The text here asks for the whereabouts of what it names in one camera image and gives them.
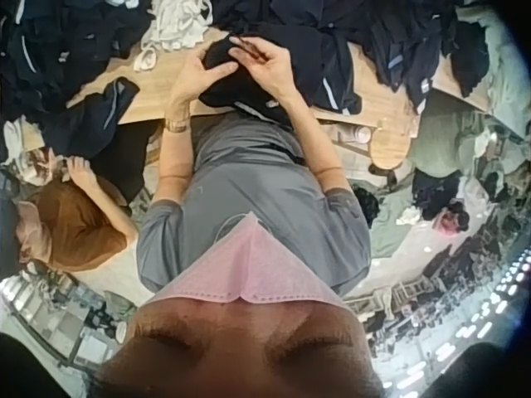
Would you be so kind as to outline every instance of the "brown shirt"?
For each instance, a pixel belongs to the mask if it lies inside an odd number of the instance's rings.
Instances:
[[[50,182],[35,204],[41,221],[50,229],[48,265],[53,269],[94,269],[127,246],[125,236],[73,182]]]

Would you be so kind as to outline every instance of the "person in brown shirt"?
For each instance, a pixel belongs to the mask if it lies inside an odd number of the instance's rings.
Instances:
[[[69,158],[67,166],[70,182],[52,181],[32,201],[14,206],[19,264],[34,259],[67,272],[95,269],[138,236],[113,199],[117,190],[99,181],[88,161]],[[9,235],[3,227],[1,235]]]

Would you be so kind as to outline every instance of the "hand holding fabric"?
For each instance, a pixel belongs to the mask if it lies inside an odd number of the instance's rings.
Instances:
[[[210,45],[211,43],[203,44],[187,55],[183,68],[173,84],[167,113],[172,113],[173,109],[195,100],[208,87],[238,69],[236,62],[227,62],[206,70],[202,59],[207,54]]]
[[[90,168],[90,162],[88,160],[72,156],[66,160],[66,165],[70,178],[83,191],[87,192],[91,188],[98,187],[96,175]]]
[[[243,48],[233,47],[229,55],[247,68],[262,89],[279,102],[296,93],[290,52],[287,49],[259,37],[245,37],[245,42],[238,37],[231,37],[230,40],[244,48],[250,43],[260,52],[260,58],[255,58]]]

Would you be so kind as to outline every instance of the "wooden table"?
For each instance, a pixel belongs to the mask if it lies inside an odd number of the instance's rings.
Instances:
[[[211,28],[207,31],[205,38],[207,41],[220,40],[225,35],[225,32]],[[354,91],[363,99],[362,112],[355,115],[343,115],[313,108],[314,115],[322,120],[360,124],[373,128],[372,142],[368,147],[369,156],[374,164],[382,169],[395,168],[407,156],[411,137],[417,135],[418,116],[415,115],[403,87],[393,93],[385,85],[380,85],[373,63],[365,57],[358,46],[350,43],[349,48],[354,65]],[[101,92],[109,82],[124,76],[138,85],[140,92],[120,123],[161,119],[175,75],[179,72],[187,52],[188,50],[161,52],[153,70],[139,73],[133,71],[134,58],[138,55],[139,49],[132,51],[128,60],[113,59],[107,71],[88,84],[72,102],[82,100],[87,94]],[[450,62],[444,58],[441,59],[436,72],[434,87],[460,98],[459,87],[451,74]],[[465,101],[481,110],[487,110],[486,98],[486,88],[480,85]],[[230,108],[213,109],[200,101],[194,101],[192,104],[193,116],[221,114],[229,110]]]

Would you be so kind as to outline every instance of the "gray shirt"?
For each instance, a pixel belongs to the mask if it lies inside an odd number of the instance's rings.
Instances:
[[[337,294],[368,274],[368,226],[351,192],[323,194],[295,136],[259,120],[226,118],[206,132],[182,205],[155,202],[140,229],[142,283],[157,291],[253,211],[262,225]],[[257,148],[274,144],[276,148]]]

